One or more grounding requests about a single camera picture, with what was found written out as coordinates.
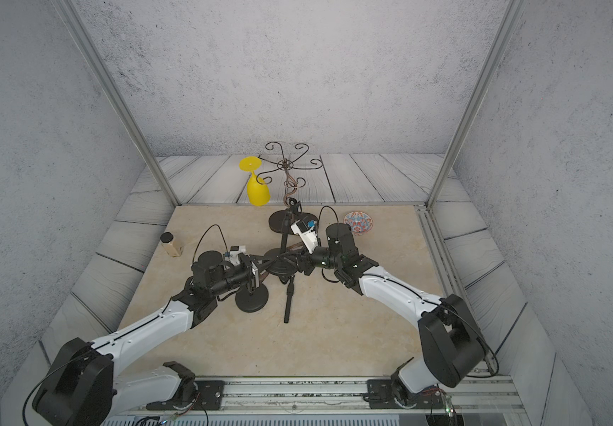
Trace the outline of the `black round stand base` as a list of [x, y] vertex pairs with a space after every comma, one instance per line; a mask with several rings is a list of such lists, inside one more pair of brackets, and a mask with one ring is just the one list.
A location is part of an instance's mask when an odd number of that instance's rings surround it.
[[268, 262], [266, 270], [275, 276], [290, 276], [297, 272], [297, 260], [294, 253], [281, 252], [279, 248], [273, 248], [264, 255]]

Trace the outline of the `black microphone stand pole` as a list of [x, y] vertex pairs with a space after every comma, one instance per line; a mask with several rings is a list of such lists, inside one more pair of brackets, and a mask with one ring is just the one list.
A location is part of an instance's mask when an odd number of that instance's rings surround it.
[[293, 197], [287, 199], [288, 207], [284, 211], [283, 223], [281, 224], [281, 246], [280, 254], [285, 253], [288, 247], [288, 239], [292, 234], [291, 227], [299, 221], [302, 213], [301, 202]]

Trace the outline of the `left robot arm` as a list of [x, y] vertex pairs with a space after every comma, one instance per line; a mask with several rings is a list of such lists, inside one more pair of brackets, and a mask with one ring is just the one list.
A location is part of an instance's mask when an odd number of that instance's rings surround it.
[[195, 374], [176, 361], [149, 373], [123, 371], [163, 342], [201, 324], [219, 295], [259, 282], [259, 262], [239, 253], [232, 264], [206, 252], [184, 289], [149, 316], [105, 337], [74, 338], [59, 350], [46, 377], [24, 402], [52, 425], [100, 425], [113, 415], [161, 401], [191, 408], [199, 394]]

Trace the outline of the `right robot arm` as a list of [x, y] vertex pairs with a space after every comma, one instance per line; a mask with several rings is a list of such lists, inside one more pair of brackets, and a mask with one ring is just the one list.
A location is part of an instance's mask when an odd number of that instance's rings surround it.
[[480, 328], [460, 296], [429, 294], [388, 273], [359, 252], [349, 225], [329, 225], [325, 247], [320, 245], [315, 222], [299, 221], [291, 230], [306, 246], [297, 256], [301, 272], [308, 274], [317, 267], [331, 270], [347, 289], [382, 303], [417, 329], [422, 357], [407, 361], [391, 375], [399, 405], [413, 405], [439, 383], [456, 387], [489, 355]]

